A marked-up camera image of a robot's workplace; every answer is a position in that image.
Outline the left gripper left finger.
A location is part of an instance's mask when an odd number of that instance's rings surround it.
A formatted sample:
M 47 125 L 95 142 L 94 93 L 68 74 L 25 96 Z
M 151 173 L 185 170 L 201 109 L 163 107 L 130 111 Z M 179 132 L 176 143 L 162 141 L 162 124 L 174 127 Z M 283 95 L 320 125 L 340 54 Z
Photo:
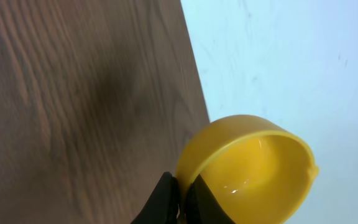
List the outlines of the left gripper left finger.
M 178 181 L 170 172 L 164 172 L 131 224 L 177 224 L 178 211 Z

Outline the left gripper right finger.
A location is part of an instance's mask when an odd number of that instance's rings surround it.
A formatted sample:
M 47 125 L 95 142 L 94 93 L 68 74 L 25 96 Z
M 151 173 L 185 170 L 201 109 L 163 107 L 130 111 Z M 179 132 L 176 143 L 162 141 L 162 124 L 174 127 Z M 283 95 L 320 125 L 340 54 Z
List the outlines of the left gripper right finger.
M 200 175 L 187 192 L 184 211 L 187 224 L 234 224 Z

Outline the yellow plastic measuring scoop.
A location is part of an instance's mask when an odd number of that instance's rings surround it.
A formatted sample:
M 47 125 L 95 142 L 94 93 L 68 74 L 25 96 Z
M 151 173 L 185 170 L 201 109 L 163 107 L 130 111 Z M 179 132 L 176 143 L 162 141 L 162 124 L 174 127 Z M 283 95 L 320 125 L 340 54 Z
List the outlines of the yellow plastic measuring scoop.
M 182 196 L 202 179 L 234 223 L 283 223 L 318 172 L 304 140 L 261 117 L 234 115 L 208 124 L 188 142 L 176 178 Z

